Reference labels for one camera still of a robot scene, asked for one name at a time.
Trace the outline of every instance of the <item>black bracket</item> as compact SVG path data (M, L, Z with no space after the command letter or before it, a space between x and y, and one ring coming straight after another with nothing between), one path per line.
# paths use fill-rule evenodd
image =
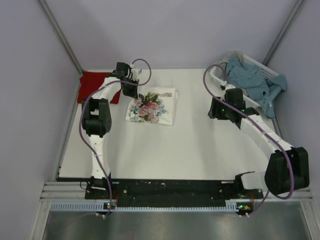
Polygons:
M84 107L85 102L86 98L82 100L82 108ZM95 110L99 110L98 115L91 113ZM107 99L91 98L83 111L82 127L89 137L91 135L99 135L100 138L102 138L110 131L112 120Z
M233 88L233 89L226 90L224 99L226 103L242 111L248 116L259 115L257 110L255 110L253 107L246 108L246 102L244 101L243 92L240 88ZM225 106L224 104L216 100L214 97L212 98L212 101L211 101L211 107L208 112L208 116L211 119L230 120L238 128L240 128L241 119L243 118L239 113Z
M131 68L128 64L124 62L117 62L116 69L110 73L107 77L115 77L121 81L138 84L139 80L133 80L131 77ZM125 84L124 82L121 83L121 89L123 95L131 98L138 98L138 86Z
M108 177L110 184L112 186L111 175ZM109 187L107 180L103 177L102 179L90 178L88 184L86 185L85 199L97 200L97 199L109 199Z
M294 190L309 186L309 160L308 152L303 147L293 147L287 150L292 166ZM279 195L290 191L290 174L284 154L277 150L271 154L265 171L264 181L273 195Z

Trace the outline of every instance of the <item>gray metal surface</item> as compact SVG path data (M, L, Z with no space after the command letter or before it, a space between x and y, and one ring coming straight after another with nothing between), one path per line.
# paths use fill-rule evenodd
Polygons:
M105 220L82 213L51 212L44 240L308 240L299 202L265 203L256 215L235 213L113 213Z

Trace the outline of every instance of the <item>purple wall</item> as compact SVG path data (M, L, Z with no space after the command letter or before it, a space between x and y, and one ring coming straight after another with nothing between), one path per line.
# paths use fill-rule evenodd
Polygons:
M308 0L272 59L270 68L287 77L277 100L284 137L309 153L312 194L320 207L320 1Z
M145 58L205 68L239 50L262 61L296 0L47 0L85 70Z
M0 239L26 239L79 74L35 0L0 7Z

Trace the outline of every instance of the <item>rose print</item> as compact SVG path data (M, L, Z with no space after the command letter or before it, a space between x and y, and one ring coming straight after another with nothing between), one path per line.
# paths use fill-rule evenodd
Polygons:
M148 108L146 105L142 106L139 110L138 110L138 114L140 117L145 117L148 115Z
M141 98L137 98L136 100L134 100L134 104L140 106L142 104Z
M159 122L159 117L167 114L163 101L158 98L158 94L148 92L147 95L139 94L139 98L133 101L129 107L128 116L131 122L153 123Z
M149 114L154 114L155 112L157 112L159 110L159 105L156 102L152 102L152 103L148 103L147 105L148 108L148 113Z
M151 116L150 116L150 122L151 122L152 124L158 123L158 122L159 122L159 117L156 116L156 115L154 115L154 114L151 114Z

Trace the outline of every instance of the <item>red cloth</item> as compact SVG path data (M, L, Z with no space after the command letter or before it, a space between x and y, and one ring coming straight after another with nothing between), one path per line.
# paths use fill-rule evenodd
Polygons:
M89 97L90 94L98 90L108 74L109 72L83 72L83 76L80 78L81 86L77 99L78 104L82 102L82 99ZM110 101L111 104L118 104L120 92L121 90L114 95Z

